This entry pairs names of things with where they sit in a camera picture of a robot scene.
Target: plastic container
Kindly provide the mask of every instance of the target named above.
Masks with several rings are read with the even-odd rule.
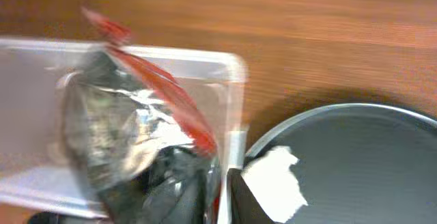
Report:
[[[0,48],[6,48],[13,57],[41,60],[44,62],[44,68],[51,73],[51,77],[44,80],[44,86],[50,88],[44,90],[46,94],[42,98],[41,93],[37,93],[39,98],[32,100],[31,91],[26,92],[27,98],[23,98],[27,106],[40,106],[31,109],[37,110],[37,114],[33,116],[24,113],[24,118],[17,119],[18,123],[22,123],[23,120],[28,122],[39,115],[47,117],[47,120],[37,119],[34,121],[35,124],[31,125],[32,128],[40,128],[39,131],[29,136],[21,136],[19,132],[8,134],[7,131],[0,131],[0,201],[86,218],[105,216],[93,194],[79,190],[75,179],[76,169],[69,163],[62,150],[58,150],[61,148],[61,141],[56,136],[58,127],[54,117],[57,110],[53,108],[56,106],[56,99],[59,98],[53,88],[60,75],[57,72],[64,72],[66,68],[73,67],[76,60],[96,44],[99,43],[0,38]],[[244,139],[241,139],[243,137],[239,131],[246,71],[237,56],[229,53],[147,46],[127,46],[125,49],[172,73],[195,100],[199,110],[214,128],[223,172],[241,160],[244,156],[241,153],[244,151]],[[12,87],[17,80],[23,79],[19,72],[9,75],[9,83],[14,83]],[[23,86],[31,88],[29,84],[32,84],[30,86],[33,87],[33,92],[40,92],[37,81],[25,81]],[[0,102],[0,111],[14,112],[14,109],[5,105],[8,104]],[[16,127],[13,125],[14,121],[11,122],[10,117],[6,115],[0,117],[1,124],[10,128]],[[229,222],[225,187],[223,184],[219,223]]]

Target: round black plate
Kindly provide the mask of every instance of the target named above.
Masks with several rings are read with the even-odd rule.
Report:
[[[320,107],[273,128],[246,161],[275,145],[300,159],[290,170],[309,203],[287,223],[437,223],[437,122],[429,117],[380,104]]]

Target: transparent plastic bag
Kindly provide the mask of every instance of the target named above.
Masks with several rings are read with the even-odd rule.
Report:
[[[214,222],[212,129],[168,72],[120,48],[128,30],[85,14],[108,43],[59,82],[71,155],[115,223]]]

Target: plastic tray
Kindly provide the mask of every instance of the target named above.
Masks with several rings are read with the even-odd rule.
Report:
[[[22,105],[40,105],[38,109],[31,109],[37,114],[23,113],[24,117],[15,121],[20,127],[24,126],[16,131],[28,131],[25,126],[38,128],[36,131],[29,132],[27,136],[22,136],[21,132],[0,131],[0,201],[87,218],[105,216],[93,194],[79,190],[74,177],[76,169],[69,164],[67,157],[59,153],[61,150],[57,150],[60,142],[56,139],[57,122],[54,118],[57,112],[54,108],[56,99],[59,98],[54,91],[59,76],[57,71],[62,72],[65,68],[74,66],[85,52],[98,44],[100,43],[0,38],[0,48],[6,48],[9,56],[17,61],[41,61],[45,69],[52,73],[43,81],[33,81],[27,73],[8,71],[0,67],[2,71],[8,72],[3,76],[8,74],[10,83],[0,85],[0,91],[10,92],[10,88],[6,89],[14,87],[18,81],[23,87],[33,88],[21,98],[24,102]],[[148,46],[127,46],[126,50],[172,73],[193,97],[199,110],[215,129],[224,172],[229,165],[234,164],[233,161],[240,160],[241,156],[236,156],[236,153],[241,155],[239,148],[241,145],[244,148],[244,139],[241,139],[239,131],[246,71],[237,56]],[[38,81],[43,82],[44,86],[39,86]],[[19,108],[15,102],[0,102],[2,112],[23,110]],[[40,115],[47,119],[34,119]],[[10,116],[0,116],[0,125],[4,124],[3,127],[9,127],[9,131],[12,131],[17,126]],[[221,205],[224,208],[220,213],[220,223],[229,222],[226,192],[223,186]]]

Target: wood grain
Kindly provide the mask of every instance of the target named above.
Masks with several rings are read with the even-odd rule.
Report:
[[[248,145],[330,102],[394,102],[437,115],[437,0],[0,0],[0,33],[89,40],[82,5],[135,42],[239,54]]]

